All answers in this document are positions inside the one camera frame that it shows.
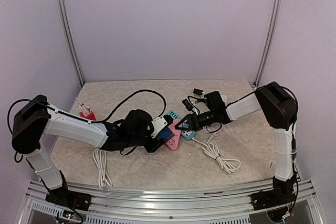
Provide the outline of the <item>blue cube socket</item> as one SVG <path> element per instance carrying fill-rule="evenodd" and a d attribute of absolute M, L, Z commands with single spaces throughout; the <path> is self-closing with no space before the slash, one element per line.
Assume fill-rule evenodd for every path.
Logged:
<path fill-rule="evenodd" d="M 162 141 L 163 143 L 166 143 L 167 141 L 169 141 L 171 138 L 174 137 L 174 133 L 168 128 L 164 128 L 158 135 L 157 135 L 157 139 L 159 141 Z"/>

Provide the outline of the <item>teal power strip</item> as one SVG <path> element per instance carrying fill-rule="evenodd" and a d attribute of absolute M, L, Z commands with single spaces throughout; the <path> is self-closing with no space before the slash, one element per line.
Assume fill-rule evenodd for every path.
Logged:
<path fill-rule="evenodd" d="M 181 117 L 176 114 L 175 111 L 168 111 L 167 115 L 171 116 L 173 120 L 178 120 L 180 121 L 181 120 Z M 192 130 L 187 130 L 188 128 L 188 124 L 183 122 L 182 125 L 180 126 L 182 127 L 182 130 L 181 130 L 181 135 L 187 140 L 187 141 L 191 141 L 193 137 L 195 137 L 196 135 L 196 132 L 195 131 L 192 131 Z"/>

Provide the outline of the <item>pink triangular power strip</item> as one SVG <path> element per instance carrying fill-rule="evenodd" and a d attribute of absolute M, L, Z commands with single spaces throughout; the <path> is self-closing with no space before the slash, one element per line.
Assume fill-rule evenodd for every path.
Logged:
<path fill-rule="evenodd" d="M 175 126 L 180 122 L 180 119 L 174 120 L 172 124 L 170 124 L 166 128 L 165 133 L 165 144 L 171 151 L 176 151 L 178 149 L 178 145 L 181 137 L 181 130 L 177 130 Z"/>

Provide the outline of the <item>red cube socket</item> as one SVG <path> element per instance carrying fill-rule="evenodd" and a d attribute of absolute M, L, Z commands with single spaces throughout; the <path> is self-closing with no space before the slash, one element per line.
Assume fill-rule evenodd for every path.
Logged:
<path fill-rule="evenodd" d="M 91 109 L 89 109 L 87 112 L 81 111 L 79 113 L 79 115 L 82 118 L 85 118 L 85 119 L 88 119 L 88 120 L 91 120 L 91 121 L 96 121 L 97 120 L 95 114 L 93 113 L 93 111 Z"/>

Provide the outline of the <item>black power adapter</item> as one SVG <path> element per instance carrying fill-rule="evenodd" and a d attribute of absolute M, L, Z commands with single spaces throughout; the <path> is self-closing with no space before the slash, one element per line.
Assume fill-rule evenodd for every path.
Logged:
<path fill-rule="evenodd" d="M 196 88 L 194 88 L 193 93 L 194 93 L 194 94 L 197 94 L 197 95 L 203 95 L 203 94 L 204 94 L 204 91 L 203 91 L 203 90 L 200 90 L 200 89 L 196 89 Z"/>

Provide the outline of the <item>white charger with pink cable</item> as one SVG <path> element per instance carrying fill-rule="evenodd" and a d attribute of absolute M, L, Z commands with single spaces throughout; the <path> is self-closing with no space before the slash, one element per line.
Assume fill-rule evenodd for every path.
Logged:
<path fill-rule="evenodd" d="M 84 115 L 87 115 L 87 114 L 90 113 L 90 109 L 89 109 L 84 103 L 80 102 L 80 101 L 78 100 L 77 97 L 75 97 L 75 101 L 79 104 L 79 107 L 80 107 L 80 109 L 81 109 L 81 112 L 82 112 Z"/>

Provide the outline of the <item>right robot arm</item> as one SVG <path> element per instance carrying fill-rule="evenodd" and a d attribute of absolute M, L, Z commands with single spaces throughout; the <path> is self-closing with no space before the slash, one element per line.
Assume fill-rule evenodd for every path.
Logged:
<path fill-rule="evenodd" d="M 261 116 L 263 124 L 273 134 L 276 166 L 272 189 L 252 195 L 254 209 L 295 205 L 299 191 L 296 170 L 299 106 L 294 93 L 287 87 L 271 82 L 229 103 L 224 101 L 219 91 L 203 94 L 194 100 L 204 103 L 207 111 L 191 111 L 178 120 L 175 129 L 197 132 L 214 124 L 233 124 L 253 114 Z"/>

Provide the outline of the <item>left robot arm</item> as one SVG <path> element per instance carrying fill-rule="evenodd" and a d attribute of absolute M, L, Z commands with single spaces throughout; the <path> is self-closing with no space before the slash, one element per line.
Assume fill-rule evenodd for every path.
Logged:
<path fill-rule="evenodd" d="M 125 119 L 113 123 L 108 119 L 88 120 L 51 105 L 42 94 L 23 102 L 25 106 L 14 118 L 7 119 L 12 147 L 40 177 L 48 191 L 46 200 L 69 208 L 91 196 L 68 189 L 64 175 L 40 142 L 42 135 L 65 137 L 101 151 L 122 152 L 126 148 L 134 151 L 143 146 L 148 153 L 154 153 L 166 143 L 159 134 L 173 122 L 172 117 L 164 113 L 153 118 L 140 109 L 131 110 Z"/>

